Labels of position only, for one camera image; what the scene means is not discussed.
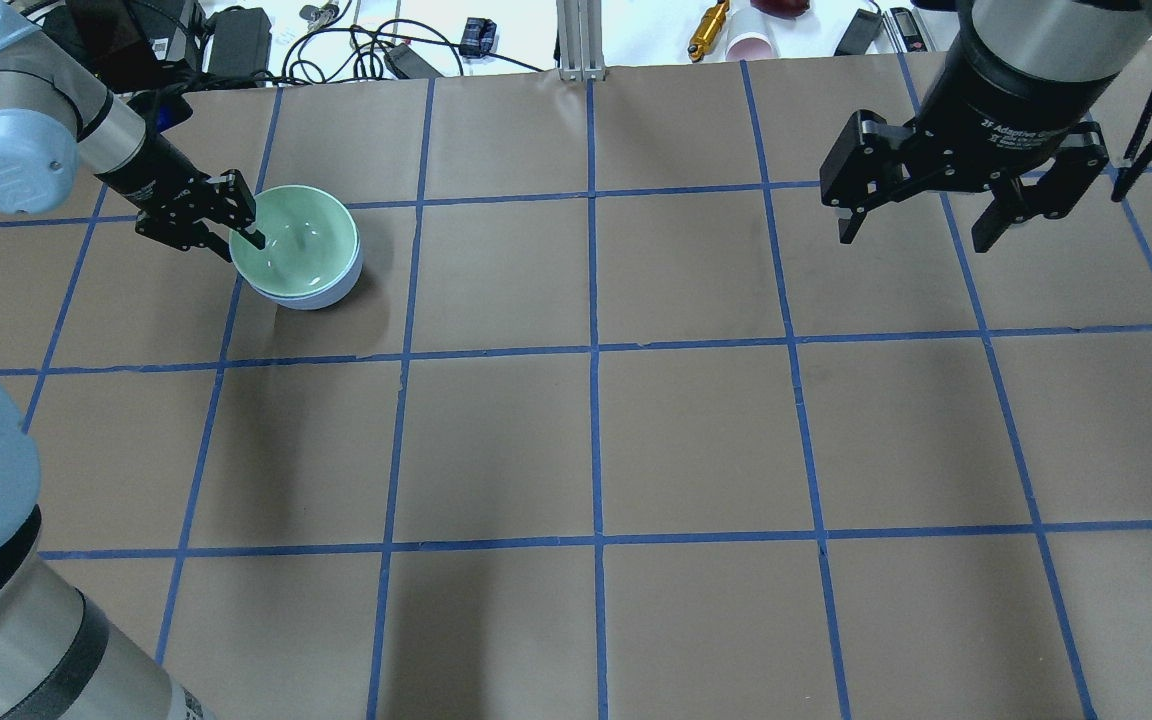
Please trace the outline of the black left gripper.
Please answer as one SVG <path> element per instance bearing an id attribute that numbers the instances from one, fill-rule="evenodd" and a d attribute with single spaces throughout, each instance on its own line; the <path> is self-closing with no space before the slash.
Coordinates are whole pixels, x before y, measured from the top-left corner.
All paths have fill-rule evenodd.
<path id="1" fill-rule="evenodd" d="M 256 227 L 256 202 L 250 183 L 237 168 L 210 176 L 161 135 L 147 136 L 120 167 L 96 179 L 138 210 L 134 229 L 179 251 L 206 249 L 232 263 L 229 243 L 212 232 L 223 225 L 257 251 L 268 245 Z"/>

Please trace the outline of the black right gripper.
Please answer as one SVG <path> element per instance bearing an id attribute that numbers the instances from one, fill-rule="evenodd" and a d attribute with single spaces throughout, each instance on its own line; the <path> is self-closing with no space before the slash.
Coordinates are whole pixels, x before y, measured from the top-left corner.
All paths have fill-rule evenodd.
<path id="1" fill-rule="evenodd" d="M 1100 127 L 1085 119 L 1107 86 L 947 60 L 904 123 L 856 109 L 820 164 L 838 241 L 850 245 L 870 210 L 931 191 L 992 194 L 972 227 L 975 252 L 1011 225 L 1068 215 L 1108 160 Z"/>

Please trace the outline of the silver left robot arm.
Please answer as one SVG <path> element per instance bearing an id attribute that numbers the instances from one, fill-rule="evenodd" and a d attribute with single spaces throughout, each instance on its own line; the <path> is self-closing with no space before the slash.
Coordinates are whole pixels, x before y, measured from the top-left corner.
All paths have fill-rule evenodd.
<path id="1" fill-rule="evenodd" d="M 0 1 L 0 213 L 58 209 L 86 167 L 141 214 L 137 232 L 220 258 L 221 223 L 262 249 L 238 170 L 207 176 L 108 86 Z M 38 556 L 41 464 L 0 386 L 0 719 L 210 719 L 200 698 Z"/>

